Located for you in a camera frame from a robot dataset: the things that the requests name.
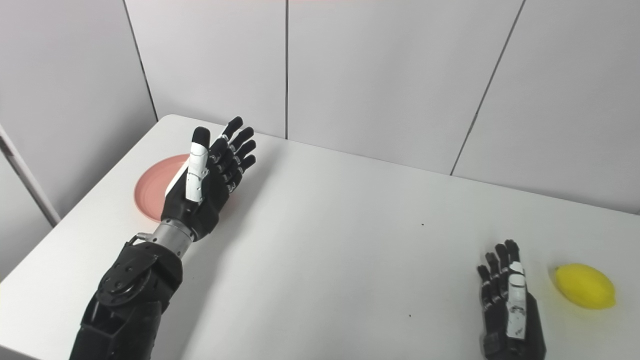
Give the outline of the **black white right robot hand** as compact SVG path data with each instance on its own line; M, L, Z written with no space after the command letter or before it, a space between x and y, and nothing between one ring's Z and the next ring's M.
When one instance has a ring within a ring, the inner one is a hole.
M479 265L487 360L544 360L547 354L537 299L528 289L520 249L512 239L494 246Z

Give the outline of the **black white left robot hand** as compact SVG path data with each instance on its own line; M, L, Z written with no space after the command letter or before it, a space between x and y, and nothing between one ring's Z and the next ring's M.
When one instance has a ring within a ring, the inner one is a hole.
M198 126L192 133L189 157L170 182L160 220L178 221L195 240L212 233L220 213L245 172L256 163L254 129L236 116L218 137Z

